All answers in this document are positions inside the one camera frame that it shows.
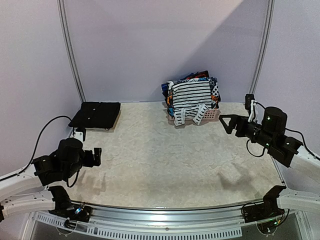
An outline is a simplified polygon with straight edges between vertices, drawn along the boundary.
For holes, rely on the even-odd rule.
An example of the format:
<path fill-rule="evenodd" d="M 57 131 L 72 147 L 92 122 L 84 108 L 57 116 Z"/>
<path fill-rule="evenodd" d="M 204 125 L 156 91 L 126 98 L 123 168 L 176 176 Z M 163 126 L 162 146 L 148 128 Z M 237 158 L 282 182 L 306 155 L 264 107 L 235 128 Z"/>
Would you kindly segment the black white striped tank top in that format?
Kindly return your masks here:
<path fill-rule="evenodd" d="M 189 108 L 204 104 L 211 105 L 211 88 L 208 81 L 182 82 L 172 87 L 174 109 Z"/>

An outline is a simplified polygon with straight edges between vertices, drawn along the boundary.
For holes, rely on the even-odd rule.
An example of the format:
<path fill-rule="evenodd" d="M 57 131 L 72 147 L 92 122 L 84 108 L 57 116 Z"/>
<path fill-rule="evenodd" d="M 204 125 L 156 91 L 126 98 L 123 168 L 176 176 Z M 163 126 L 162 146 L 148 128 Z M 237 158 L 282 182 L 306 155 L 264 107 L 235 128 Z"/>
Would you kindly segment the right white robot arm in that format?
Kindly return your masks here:
<path fill-rule="evenodd" d="M 276 161 L 292 168 L 316 182 L 320 181 L 320 157 L 311 152 L 303 141 L 286 136 L 287 114 L 273 106 L 266 107 L 261 123 L 247 116 L 221 114 L 219 121 L 227 134 L 235 130 L 238 138 L 248 138 L 259 144 Z M 263 196 L 258 208 L 262 218 L 269 218 L 278 210 L 299 210 L 319 214 L 320 195 L 276 185 Z"/>

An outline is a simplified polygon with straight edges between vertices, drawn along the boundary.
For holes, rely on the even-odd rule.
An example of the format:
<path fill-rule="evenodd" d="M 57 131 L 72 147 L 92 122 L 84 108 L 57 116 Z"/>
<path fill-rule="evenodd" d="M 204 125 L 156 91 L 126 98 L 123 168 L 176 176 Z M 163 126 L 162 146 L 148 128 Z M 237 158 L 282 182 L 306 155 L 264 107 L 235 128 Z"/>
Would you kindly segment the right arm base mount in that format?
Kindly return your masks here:
<path fill-rule="evenodd" d="M 272 209 L 266 203 L 248 202 L 241 207 L 240 212 L 246 224 L 255 223 L 261 234 L 269 236 L 287 220 L 290 209 Z"/>

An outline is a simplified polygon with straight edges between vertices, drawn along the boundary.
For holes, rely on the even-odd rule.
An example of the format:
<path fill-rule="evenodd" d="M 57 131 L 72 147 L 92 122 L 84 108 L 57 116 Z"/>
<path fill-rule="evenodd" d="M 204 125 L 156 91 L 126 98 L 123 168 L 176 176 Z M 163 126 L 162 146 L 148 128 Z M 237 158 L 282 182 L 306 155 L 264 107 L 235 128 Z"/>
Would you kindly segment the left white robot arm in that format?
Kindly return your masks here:
<path fill-rule="evenodd" d="M 58 182 L 68 183 L 78 177 L 81 168 L 101 165 L 102 149 L 84 150 L 76 138 L 60 141 L 56 151 L 31 160 L 15 173 L 0 180 L 0 219 L 36 211 L 69 221 L 89 222 L 93 209 L 85 203 L 73 204 L 67 191 Z"/>

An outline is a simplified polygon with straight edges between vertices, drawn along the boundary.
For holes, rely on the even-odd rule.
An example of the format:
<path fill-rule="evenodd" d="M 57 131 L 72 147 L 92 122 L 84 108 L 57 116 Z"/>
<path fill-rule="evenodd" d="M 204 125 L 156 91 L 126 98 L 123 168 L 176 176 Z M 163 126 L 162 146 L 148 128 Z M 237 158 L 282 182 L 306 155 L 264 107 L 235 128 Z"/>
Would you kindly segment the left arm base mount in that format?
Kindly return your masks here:
<path fill-rule="evenodd" d="M 93 208 L 82 202 L 81 204 L 71 204 L 68 207 L 56 208 L 48 212 L 52 215 L 65 218 L 63 223 L 64 228 L 75 230 L 78 222 L 89 222 Z"/>

